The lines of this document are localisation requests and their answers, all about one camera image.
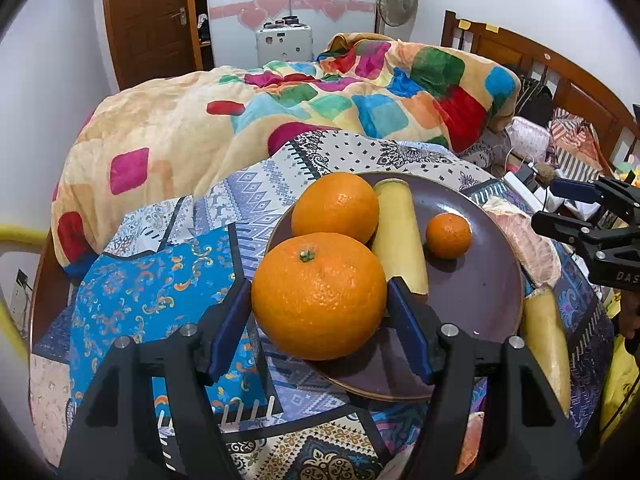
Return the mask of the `large orange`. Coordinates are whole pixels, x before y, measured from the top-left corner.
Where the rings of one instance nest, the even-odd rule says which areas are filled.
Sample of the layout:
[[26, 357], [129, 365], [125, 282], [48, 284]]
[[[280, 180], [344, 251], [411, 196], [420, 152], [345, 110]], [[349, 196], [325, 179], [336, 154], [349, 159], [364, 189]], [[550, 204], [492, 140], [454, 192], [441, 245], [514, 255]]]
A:
[[378, 196], [372, 186], [349, 172], [334, 172], [318, 179], [293, 207], [294, 236], [311, 233], [344, 234], [367, 244], [378, 226]]
[[378, 258], [343, 234], [291, 237], [262, 259], [252, 309], [281, 351], [308, 361], [349, 356], [375, 334], [387, 285]]

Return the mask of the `white power strip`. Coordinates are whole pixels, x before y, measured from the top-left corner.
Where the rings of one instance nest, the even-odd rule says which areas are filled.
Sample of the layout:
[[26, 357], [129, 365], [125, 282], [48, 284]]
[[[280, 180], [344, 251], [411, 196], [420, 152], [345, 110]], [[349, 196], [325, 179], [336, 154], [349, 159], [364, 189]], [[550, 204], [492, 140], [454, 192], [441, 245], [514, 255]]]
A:
[[506, 185], [518, 196], [521, 200], [527, 204], [528, 208], [533, 211], [541, 211], [544, 209], [544, 204], [541, 203], [538, 198], [529, 191], [528, 187], [514, 174], [509, 171], [503, 176], [503, 181]]

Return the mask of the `yellow banana piece on plate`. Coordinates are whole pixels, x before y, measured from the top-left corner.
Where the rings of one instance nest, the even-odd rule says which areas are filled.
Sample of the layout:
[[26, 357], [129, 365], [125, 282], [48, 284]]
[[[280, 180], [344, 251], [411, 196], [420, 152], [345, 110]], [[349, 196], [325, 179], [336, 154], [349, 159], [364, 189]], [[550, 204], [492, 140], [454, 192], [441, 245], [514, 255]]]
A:
[[402, 278], [410, 292], [427, 296], [426, 261], [410, 186], [405, 180], [384, 179], [373, 191], [380, 214], [371, 249], [386, 280]]

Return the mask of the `patterned blue table cloth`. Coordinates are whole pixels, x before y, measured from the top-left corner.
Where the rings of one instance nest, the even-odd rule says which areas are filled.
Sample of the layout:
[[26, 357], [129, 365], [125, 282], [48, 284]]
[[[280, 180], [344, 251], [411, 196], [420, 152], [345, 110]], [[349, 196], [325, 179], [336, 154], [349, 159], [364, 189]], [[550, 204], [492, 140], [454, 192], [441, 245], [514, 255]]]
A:
[[[82, 397], [119, 336], [170, 336], [220, 304], [234, 274], [252, 276], [278, 221], [332, 171], [399, 172], [477, 204], [518, 194], [440, 145], [311, 131], [225, 178], [202, 198], [162, 200], [126, 214], [30, 360], [32, 417], [47, 461], [60, 466]], [[282, 356], [254, 323], [228, 372], [206, 390], [245, 479], [395, 479], [413, 447], [423, 401], [361, 402], [301, 360]]]

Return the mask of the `small tangerine on plate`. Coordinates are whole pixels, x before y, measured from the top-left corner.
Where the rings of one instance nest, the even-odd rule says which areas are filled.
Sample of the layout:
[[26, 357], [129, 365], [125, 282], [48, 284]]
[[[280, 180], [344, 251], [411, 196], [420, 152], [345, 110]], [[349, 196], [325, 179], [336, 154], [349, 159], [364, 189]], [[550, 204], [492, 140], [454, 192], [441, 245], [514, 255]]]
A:
[[473, 234], [465, 218], [442, 212], [427, 223], [425, 240], [427, 248], [436, 257], [457, 259], [471, 247]]

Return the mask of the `wooden bed headboard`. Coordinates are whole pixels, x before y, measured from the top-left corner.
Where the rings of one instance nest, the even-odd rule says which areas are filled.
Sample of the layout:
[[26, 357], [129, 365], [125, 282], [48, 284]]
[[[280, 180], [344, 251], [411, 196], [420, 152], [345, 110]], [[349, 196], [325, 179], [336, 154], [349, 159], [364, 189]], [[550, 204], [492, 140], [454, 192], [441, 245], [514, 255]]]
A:
[[440, 44], [509, 65], [548, 84], [556, 107], [596, 128], [608, 166], [639, 156], [639, 129], [631, 111], [597, 77], [562, 54], [509, 29], [458, 18], [450, 10], [445, 12]]

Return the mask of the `long yellow banana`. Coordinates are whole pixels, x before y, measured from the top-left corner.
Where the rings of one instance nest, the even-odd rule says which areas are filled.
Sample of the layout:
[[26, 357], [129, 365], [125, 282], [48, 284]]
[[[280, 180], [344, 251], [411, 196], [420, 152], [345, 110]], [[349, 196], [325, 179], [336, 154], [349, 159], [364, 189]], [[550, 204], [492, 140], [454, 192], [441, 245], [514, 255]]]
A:
[[536, 288], [524, 299], [521, 333], [568, 417], [570, 357], [562, 318], [548, 284]]

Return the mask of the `colourful patchwork blanket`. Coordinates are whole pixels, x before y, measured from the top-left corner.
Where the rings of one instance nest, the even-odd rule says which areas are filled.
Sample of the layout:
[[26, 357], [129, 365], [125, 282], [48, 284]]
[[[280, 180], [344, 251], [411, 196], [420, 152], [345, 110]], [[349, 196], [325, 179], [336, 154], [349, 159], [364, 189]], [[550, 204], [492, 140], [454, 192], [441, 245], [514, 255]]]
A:
[[145, 81], [105, 98], [66, 157], [51, 206], [56, 260], [84, 273], [128, 212], [201, 196], [305, 131], [462, 153], [510, 122], [520, 89], [488, 58], [364, 32], [336, 35], [312, 62]]

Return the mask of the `standing electric fan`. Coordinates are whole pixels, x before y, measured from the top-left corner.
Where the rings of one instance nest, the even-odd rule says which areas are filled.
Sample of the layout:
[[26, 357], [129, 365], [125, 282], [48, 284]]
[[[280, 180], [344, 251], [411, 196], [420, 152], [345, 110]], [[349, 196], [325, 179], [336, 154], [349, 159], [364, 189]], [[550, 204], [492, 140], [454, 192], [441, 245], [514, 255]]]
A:
[[419, 0], [375, 0], [378, 30], [408, 41], [418, 14]]

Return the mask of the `white box appliance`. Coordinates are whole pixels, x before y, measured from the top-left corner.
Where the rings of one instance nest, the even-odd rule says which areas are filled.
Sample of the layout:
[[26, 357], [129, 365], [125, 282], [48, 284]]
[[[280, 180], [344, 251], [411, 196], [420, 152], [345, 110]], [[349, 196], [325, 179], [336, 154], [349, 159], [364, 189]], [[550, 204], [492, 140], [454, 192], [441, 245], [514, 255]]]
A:
[[272, 61], [309, 62], [314, 58], [312, 29], [296, 16], [265, 23], [255, 37], [259, 65]]

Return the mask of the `brown wooden door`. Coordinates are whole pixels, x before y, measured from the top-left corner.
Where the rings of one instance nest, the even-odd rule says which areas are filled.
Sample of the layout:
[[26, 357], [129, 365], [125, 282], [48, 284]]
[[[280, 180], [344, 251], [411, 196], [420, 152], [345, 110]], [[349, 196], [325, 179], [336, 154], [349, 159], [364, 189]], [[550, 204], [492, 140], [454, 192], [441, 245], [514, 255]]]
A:
[[103, 10], [122, 90], [202, 68], [195, 0], [103, 0]]

